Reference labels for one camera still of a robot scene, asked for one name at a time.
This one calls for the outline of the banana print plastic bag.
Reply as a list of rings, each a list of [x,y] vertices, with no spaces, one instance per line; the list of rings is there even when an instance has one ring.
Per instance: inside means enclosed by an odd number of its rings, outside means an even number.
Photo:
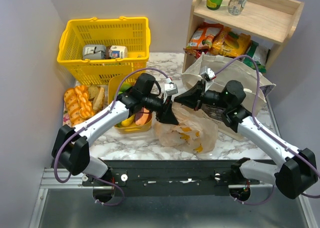
[[[188,153],[211,152],[218,140],[218,125],[204,117],[202,110],[194,111],[174,103],[172,111],[178,125],[155,122],[155,136],[164,147],[173,147]]]

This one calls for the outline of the beige canvas tote bag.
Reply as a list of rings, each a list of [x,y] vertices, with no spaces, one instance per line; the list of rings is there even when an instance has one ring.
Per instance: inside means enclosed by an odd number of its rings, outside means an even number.
[[[276,85],[262,74],[259,74],[259,81],[257,81],[256,71],[239,60],[234,61],[227,68],[224,68],[231,60],[231,58],[221,55],[201,55],[200,58],[182,73],[183,86],[186,90],[190,90],[197,81],[202,79],[199,75],[200,68],[207,66],[211,68],[216,75],[213,82],[207,85],[209,91],[218,93],[222,91],[225,92],[225,87],[230,84],[238,89],[242,87],[245,98],[241,102],[241,105],[247,111],[254,112],[254,114],[257,115],[266,105],[266,97]]]

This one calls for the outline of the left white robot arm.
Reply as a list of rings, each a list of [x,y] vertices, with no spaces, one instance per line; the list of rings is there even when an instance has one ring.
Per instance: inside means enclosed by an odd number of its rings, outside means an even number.
[[[135,84],[126,91],[116,92],[112,103],[92,118],[70,127],[62,126],[52,149],[54,170],[62,165],[70,175],[83,173],[95,179],[109,181],[110,167],[100,158],[90,155],[90,146],[106,131],[136,113],[156,113],[156,119],[163,124],[178,125],[172,111],[172,96],[178,93],[171,78],[164,84],[163,95],[153,94],[157,81],[154,76],[142,73]]]

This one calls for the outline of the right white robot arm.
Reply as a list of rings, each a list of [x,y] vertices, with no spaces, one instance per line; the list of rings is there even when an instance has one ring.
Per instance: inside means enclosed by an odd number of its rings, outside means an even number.
[[[289,144],[262,125],[242,105],[246,93],[239,81],[228,81],[221,92],[205,88],[205,80],[199,80],[190,90],[175,97],[174,101],[194,111],[202,105],[222,108],[223,123],[252,141],[274,162],[271,165],[242,158],[231,167],[235,180],[258,180],[274,185],[289,199],[297,198],[318,181],[320,174],[315,154],[308,148],[299,149]]]

